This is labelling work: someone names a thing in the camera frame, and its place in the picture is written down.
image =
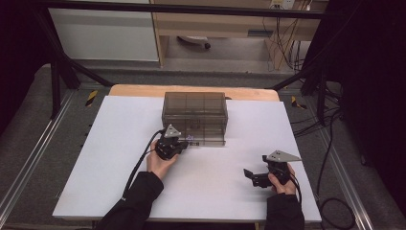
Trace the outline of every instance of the human hand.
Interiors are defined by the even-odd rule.
[[[168,172],[168,169],[170,168],[173,163],[175,163],[178,154],[175,154],[170,160],[163,160],[161,157],[158,156],[158,153],[155,151],[155,146],[156,146],[157,140],[152,142],[150,145],[150,153],[147,156],[147,171],[148,172],[153,172],[158,176],[161,180],[164,179],[165,175]]]
[[[290,166],[289,163],[287,163],[287,167],[289,168],[289,171],[291,173],[290,176],[295,175],[295,172],[293,171],[292,167]],[[277,193],[277,194],[286,194],[286,195],[295,195],[296,194],[296,186],[293,184],[291,180],[287,181],[286,184],[282,185],[278,178],[272,174],[268,174],[268,178],[271,181],[271,183],[274,185],[272,189]]]

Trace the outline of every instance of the wooden panel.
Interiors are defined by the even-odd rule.
[[[216,7],[235,7],[235,8],[253,8],[269,9],[270,1],[252,0],[150,0],[155,4],[170,5],[195,5],[195,6],[216,6]],[[308,1],[296,0],[293,10],[305,11]],[[311,4],[313,11],[323,11],[327,2],[314,2]],[[267,31],[269,36],[251,36],[252,38],[261,38],[267,41],[269,51],[272,51],[272,61],[275,63],[276,70],[280,70],[286,62],[283,54],[287,52],[293,40],[311,41],[320,20],[317,19],[295,19],[274,17],[254,17],[254,16],[232,16],[232,15],[207,15],[207,14],[188,14],[188,13],[164,13],[154,14],[155,33],[159,36],[206,36],[206,37],[248,37],[250,30]],[[279,34],[280,48],[275,42],[275,36]],[[161,64],[164,62],[164,55],[160,52]]]
[[[278,93],[275,90],[270,89],[195,87],[180,85],[116,84],[111,88],[109,95],[164,97],[165,92],[224,92],[226,97],[234,100],[279,101]]]

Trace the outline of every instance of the black sleeve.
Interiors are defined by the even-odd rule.
[[[152,202],[163,190],[162,181],[153,172],[139,172],[126,195],[104,216],[96,229],[142,229]]]
[[[305,229],[305,217],[295,195],[271,196],[267,206],[265,230]]]

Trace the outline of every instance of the electrical wire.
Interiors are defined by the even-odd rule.
[[[312,73],[313,71],[318,71],[321,67],[325,66],[325,60],[327,58],[330,58],[328,56],[328,52],[332,49],[331,46],[336,42],[336,39],[338,39],[338,37],[341,35],[341,33],[347,28],[347,26],[349,25],[349,22],[351,21],[351,19],[354,17],[356,11],[359,9],[359,7],[362,5],[362,3],[365,0],[359,0],[357,5],[353,8],[353,11],[350,13],[350,16],[347,18],[347,20],[343,23],[343,25],[338,29],[338,32],[335,33],[331,39],[327,42],[327,44],[315,55],[312,57],[311,60],[306,62],[306,66],[304,67],[304,70],[301,70],[301,73],[296,74],[298,76],[294,76],[293,80],[299,77],[305,77],[306,75]]]
[[[296,189],[298,190],[299,203],[302,206],[302,191],[301,191],[301,186],[299,185],[299,180],[298,180],[298,178],[296,178],[296,176],[293,173],[291,173],[290,181],[292,181],[292,183],[295,185]]]
[[[338,110],[334,111],[334,113],[331,115],[331,120],[332,120],[332,121],[334,121],[334,116],[337,115],[339,112],[341,112],[341,109],[338,109]],[[330,136],[330,140],[329,140],[329,142],[328,142],[327,151],[326,151],[326,153],[325,153],[325,157],[324,157],[324,159],[323,159],[323,164],[322,164],[322,167],[321,167],[320,173],[319,173],[319,178],[318,178],[318,180],[317,180],[316,196],[318,196],[318,197],[320,197],[320,185],[321,185],[321,182],[322,182],[323,171],[324,171],[324,169],[325,169],[326,162],[327,162],[327,158],[328,158],[328,154],[329,154],[329,151],[330,151],[331,146],[332,146],[332,138],[333,138],[333,136],[332,136],[332,134],[333,134],[333,132],[332,132],[332,124],[333,124],[333,122],[332,122],[332,121],[329,123],[329,136]],[[344,205],[348,208],[348,210],[350,211],[350,214],[351,214],[351,217],[352,217],[352,222],[351,222],[351,224],[350,224],[349,226],[339,226],[339,225],[337,225],[337,224],[334,224],[330,219],[328,219],[328,218],[323,214],[323,209],[324,209],[325,205],[326,205],[328,202],[332,201],[332,200],[336,200],[336,201],[341,202],[341,203],[344,204]],[[335,228],[337,228],[337,229],[346,229],[346,230],[347,230],[347,229],[351,229],[351,228],[355,225],[355,214],[354,214],[354,212],[352,211],[352,209],[349,207],[349,205],[348,205],[346,202],[344,202],[343,200],[341,200],[341,199],[339,199],[339,198],[336,198],[336,197],[333,197],[333,198],[326,199],[322,204],[320,204],[319,202],[320,202],[320,201],[318,200],[318,201],[317,201],[317,204],[318,204],[318,206],[319,206],[319,211],[320,211],[320,213],[321,213],[321,215],[322,215],[322,218],[323,218],[323,220],[325,220],[326,222],[328,222],[331,226],[333,226],[333,227],[335,227]],[[322,222],[320,223],[320,226],[322,227],[322,229],[325,229],[325,226],[323,225]]]
[[[334,103],[334,104],[340,105],[339,102],[341,101],[341,95],[343,94],[343,92],[342,92],[343,86],[341,85],[341,87],[340,87],[341,95],[338,95],[338,94],[336,94],[336,93],[333,93],[333,92],[328,88],[327,85],[325,86],[325,88],[326,88],[326,89],[325,89],[325,96],[326,96],[325,98],[326,98],[327,100],[331,101],[331,102]]]
[[[300,10],[303,10],[303,9],[305,8],[306,2],[309,2],[308,4],[310,4],[310,3],[311,3],[311,0],[310,0],[310,1],[303,1],[302,5],[300,6]],[[284,8],[283,8],[282,6],[280,6],[280,5],[270,5],[270,6],[269,6],[269,9],[284,10]],[[280,19],[279,17],[277,17],[277,18],[276,18],[276,20],[277,20],[276,34],[277,34],[277,35],[273,35],[273,39],[271,39],[271,35],[269,34],[268,30],[266,29],[266,26],[265,26],[265,23],[264,23],[264,18],[265,18],[265,17],[262,18],[262,27],[263,27],[263,29],[266,31],[267,36],[268,36],[268,39],[269,39],[269,41],[271,42],[271,44],[269,45],[269,48],[267,49],[267,51],[268,51],[268,60],[267,60],[268,71],[269,71],[269,72],[272,72],[272,71],[274,71],[274,70],[277,69],[277,68],[276,68],[276,64],[275,64],[275,56],[276,56],[276,50],[277,50],[277,49],[279,49],[279,50],[281,51],[281,53],[282,53],[282,59],[284,59],[284,61],[286,62],[287,66],[288,66],[289,68],[291,68],[291,69],[294,69],[294,70],[296,69],[296,70],[297,70],[298,68],[295,68],[295,66],[292,65],[292,61],[289,61],[288,58],[286,57],[286,50],[287,50],[287,48],[284,48],[284,46],[285,46],[286,44],[288,44],[288,43],[291,41],[299,19],[296,18],[296,19],[284,30],[283,35],[282,35],[282,38],[281,38],[281,36],[280,36],[280,22],[281,22],[281,19]],[[286,32],[289,31],[289,29],[290,29],[291,27],[292,27],[292,29],[291,29],[291,33],[290,33],[289,38],[288,38],[285,42],[282,42],[282,40],[283,40],[284,37],[285,37]],[[276,44],[276,47],[275,47],[274,50],[273,50],[273,56],[271,55],[272,44]],[[271,58],[272,58],[272,62],[273,62],[273,69],[272,69],[272,70],[270,69],[270,65],[269,65],[269,62],[270,62]]]
[[[327,112],[329,112],[331,110],[334,110],[334,109],[339,109],[339,107],[333,107],[331,109],[328,109],[328,110],[325,111],[325,113],[327,113]],[[310,120],[314,120],[315,118],[316,118],[316,116],[313,116],[311,118],[307,118],[307,119],[304,119],[304,120],[301,120],[301,121],[298,121],[298,122],[291,122],[290,125],[304,123],[304,122],[307,122],[307,121],[310,121]]]
[[[293,48],[295,47],[295,44],[297,45],[296,48],[296,54],[295,54],[295,58],[293,59]],[[289,48],[289,52],[288,52],[288,60],[289,60],[289,64],[292,66],[292,69],[295,71],[295,74],[297,71],[301,71],[302,65],[303,65],[303,61],[304,59],[300,59],[300,52],[301,52],[301,41],[297,41],[297,40],[293,40],[292,44],[290,45]]]
[[[156,137],[156,135],[158,135],[159,133],[162,134],[163,132],[164,132],[164,129],[159,130],[159,131],[156,131],[156,132],[152,135],[151,139],[149,140],[149,142],[148,142],[148,144],[147,144],[147,146],[146,146],[146,149],[144,150],[144,153],[141,155],[140,159],[139,159],[138,162],[137,162],[137,165],[134,167],[134,169],[133,169],[132,172],[131,172],[131,175],[130,175],[129,178],[128,178],[128,181],[127,181],[127,183],[126,183],[126,185],[125,185],[125,189],[124,189],[124,192],[123,192],[123,196],[125,196],[126,192],[128,192],[129,187],[131,186],[132,180],[134,179],[134,175],[135,175],[135,173],[138,171],[138,168],[140,168],[141,163],[143,162],[144,158],[146,157],[146,155],[147,155],[149,152],[151,152],[151,150],[148,151],[148,148],[149,148],[149,146],[151,145],[153,139]]]
[[[332,108],[332,109],[329,109],[329,110],[327,110],[327,111],[331,111],[331,110],[333,110],[333,109],[339,109],[339,107],[335,107],[335,108]],[[333,116],[326,116],[326,122],[329,122],[330,124],[332,123],[332,122],[334,122],[337,118],[334,118]],[[294,132],[293,132],[293,134],[294,134],[294,136],[295,136],[295,138],[299,138],[299,137],[302,137],[302,136],[305,136],[305,135],[307,135],[307,134],[309,134],[309,133],[312,133],[312,132],[314,132],[314,131],[317,131],[317,130],[320,130],[320,129],[322,129],[322,128],[325,128],[326,126],[323,126],[323,124],[320,122],[320,121],[317,121],[316,123],[314,123],[313,125],[311,125],[311,126],[307,126],[307,127],[304,127],[304,128],[302,128],[302,129],[299,129],[299,130],[295,130]]]

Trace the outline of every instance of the aluminum rail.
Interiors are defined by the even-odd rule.
[[[15,178],[3,200],[0,202],[0,229],[2,229],[3,225],[6,223],[12,208],[27,185],[36,165],[38,164],[42,154],[50,143],[57,127],[65,115],[75,93],[76,90],[67,90],[67,93],[65,94],[65,97],[61,103],[61,109],[57,113],[56,117],[51,120],[45,128],[20,173]]]
[[[305,99],[311,114],[315,117],[316,116],[316,104],[314,100]],[[328,143],[331,137],[328,134],[328,131],[325,128],[320,129],[320,133],[322,135],[324,144],[327,148]],[[352,211],[355,215],[355,221],[358,225],[358,228],[361,230],[373,230],[373,225],[368,216],[367,211],[362,204],[361,198],[359,197],[358,193],[355,190],[354,185],[349,177],[349,174],[344,167],[343,162],[341,161],[337,150],[335,149],[334,145],[331,145],[330,149],[330,157],[329,162],[331,163],[332,168],[334,169],[335,175],[337,176],[337,180],[340,184],[341,190],[343,191],[344,197],[347,200],[347,203],[352,208]]]

